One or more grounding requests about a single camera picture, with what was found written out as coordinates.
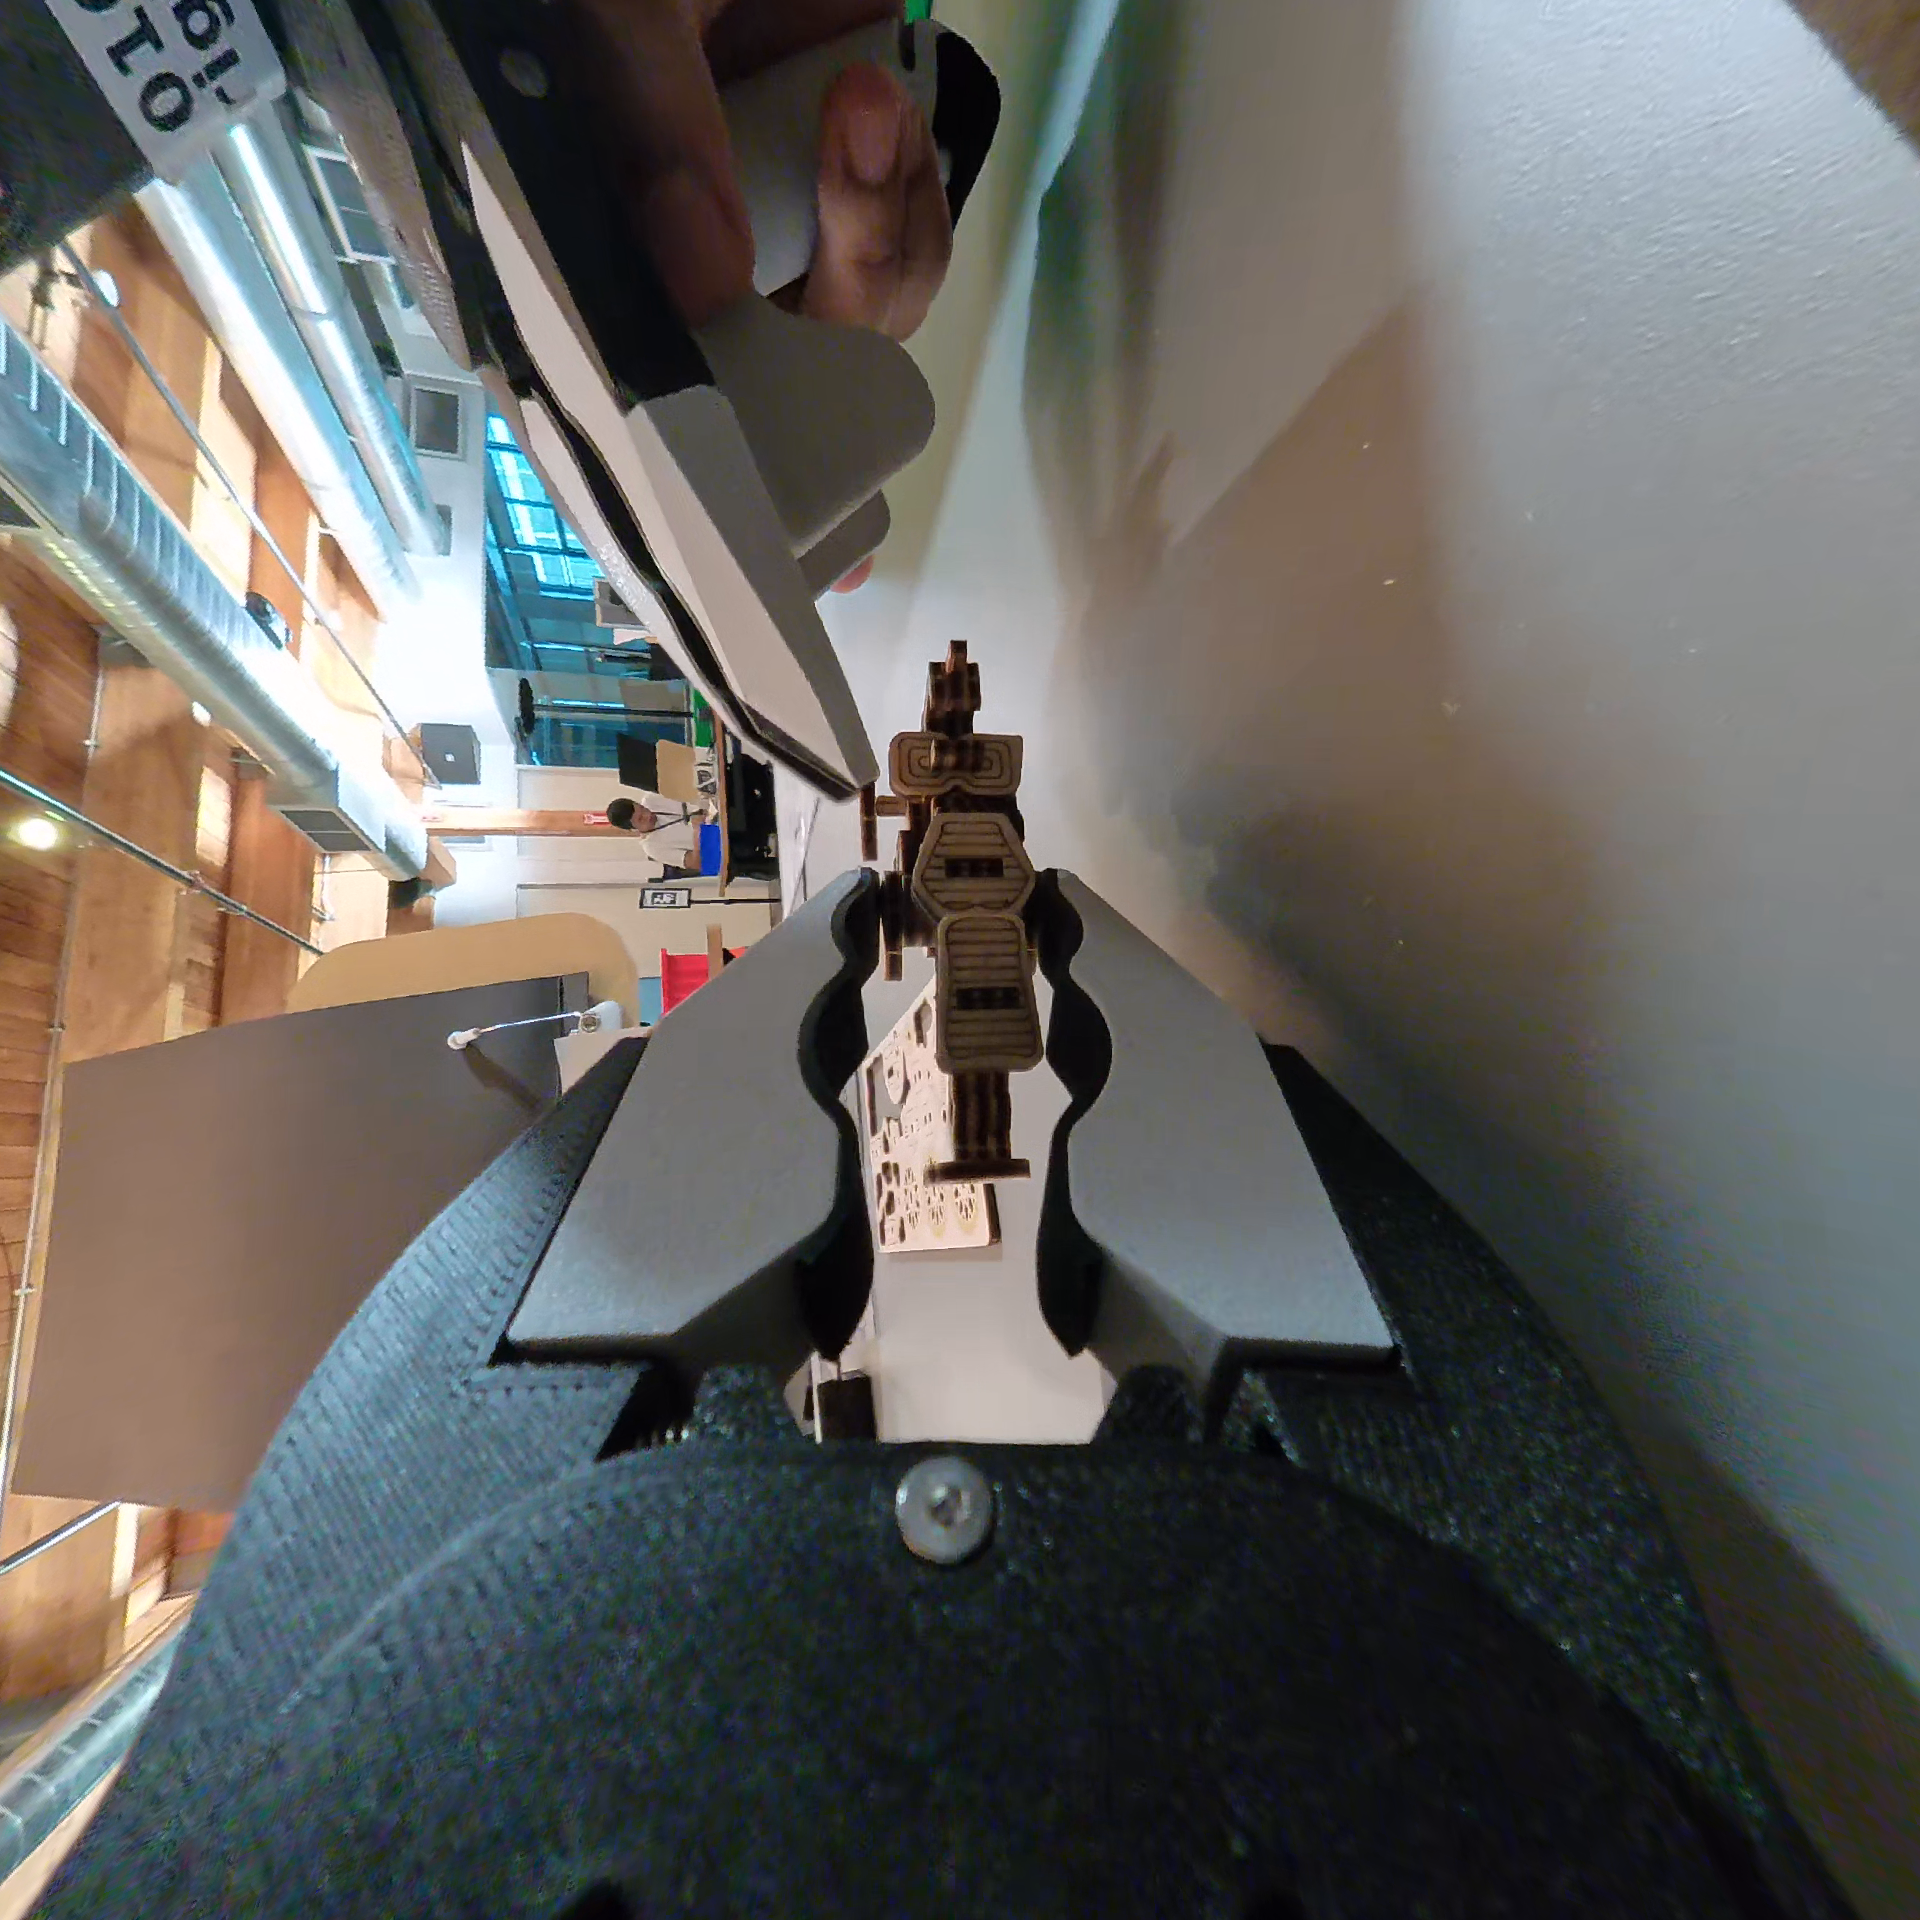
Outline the black desk monitor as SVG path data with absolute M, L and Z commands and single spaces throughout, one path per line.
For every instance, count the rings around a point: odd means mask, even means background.
M 372 1285 L 560 1097 L 588 994 L 543 975 L 75 1062 L 13 1488 L 235 1509 Z

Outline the person's right hand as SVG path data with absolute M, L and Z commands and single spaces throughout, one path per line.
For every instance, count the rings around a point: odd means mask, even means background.
M 683 322 L 753 290 L 755 240 L 720 87 L 904 16 L 884 1 L 581 1 L 563 53 L 603 168 Z M 828 89 L 819 236 L 783 290 L 813 320 L 906 341 L 938 297 L 954 231 L 927 114 L 873 63 Z

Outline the silver ventilation duct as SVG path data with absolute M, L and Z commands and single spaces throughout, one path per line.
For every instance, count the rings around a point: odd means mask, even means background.
M 344 756 L 340 712 L 207 564 L 34 346 L 3 325 L 5 533 L 39 549 L 109 633 L 175 679 L 266 770 L 271 804 L 328 855 L 426 873 L 421 814 Z

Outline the beige rounded wooden panel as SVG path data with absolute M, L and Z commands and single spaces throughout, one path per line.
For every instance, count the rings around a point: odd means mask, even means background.
M 543 975 L 586 975 L 588 1000 L 641 1020 L 641 973 L 613 926 L 588 913 L 433 926 L 324 950 L 303 970 L 289 1009 L 465 992 Z

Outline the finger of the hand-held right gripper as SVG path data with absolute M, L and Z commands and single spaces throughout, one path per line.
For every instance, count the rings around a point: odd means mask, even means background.
M 817 790 L 871 782 L 871 735 L 717 388 L 621 413 L 621 510 L 621 567 L 704 696 Z
M 547 393 L 519 394 L 517 417 L 519 439 L 563 519 L 583 536 L 619 600 L 642 620 L 683 679 L 771 760 L 832 800 L 850 800 L 858 782 L 844 766 L 832 766 L 737 694 L 703 620 L 657 561 L 617 480 L 576 422 Z

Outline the wooden sheet with large cutout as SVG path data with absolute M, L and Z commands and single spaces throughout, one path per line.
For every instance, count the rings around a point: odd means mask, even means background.
M 932 1180 L 954 1158 L 954 1080 L 938 1057 L 932 988 L 866 1055 L 856 1090 L 877 1249 L 906 1256 L 996 1246 L 994 1186 Z

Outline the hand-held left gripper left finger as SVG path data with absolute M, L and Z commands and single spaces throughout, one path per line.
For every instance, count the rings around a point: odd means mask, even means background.
M 881 879 L 850 869 L 645 1041 L 507 1329 L 537 1359 L 803 1365 L 873 1289 L 845 1090 Z

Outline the grey desk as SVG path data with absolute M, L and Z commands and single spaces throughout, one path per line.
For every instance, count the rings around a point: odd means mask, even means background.
M 965 640 L 1280 1044 L 1402 1377 L 1239 1434 L 1580 1649 L 1696 1597 L 1915 1916 L 1915 5 L 931 5 L 1005 117 L 831 614 Z

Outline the wooden motorcycle model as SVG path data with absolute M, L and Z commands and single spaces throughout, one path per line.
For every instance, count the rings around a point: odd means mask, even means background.
M 938 1057 L 952 1076 L 954 1158 L 935 1182 L 1029 1175 L 1012 1149 L 1016 1072 L 1041 1064 L 1035 950 L 1027 908 L 1037 873 L 1017 804 L 1024 742 L 979 732 L 979 665 L 962 640 L 929 665 L 921 725 L 895 735 L 877 790 L 881 826 L 898 824 L 881 874 L 881 968 L 932 957 Z

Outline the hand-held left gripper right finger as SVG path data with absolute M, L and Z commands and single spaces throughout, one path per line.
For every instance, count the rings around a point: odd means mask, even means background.
M 1037 1292 L 1103 1365 L 1391 1365 L 1397 1342 L 1258 1031 L 1096 889 L 1041 879 L 1067 1090 Z

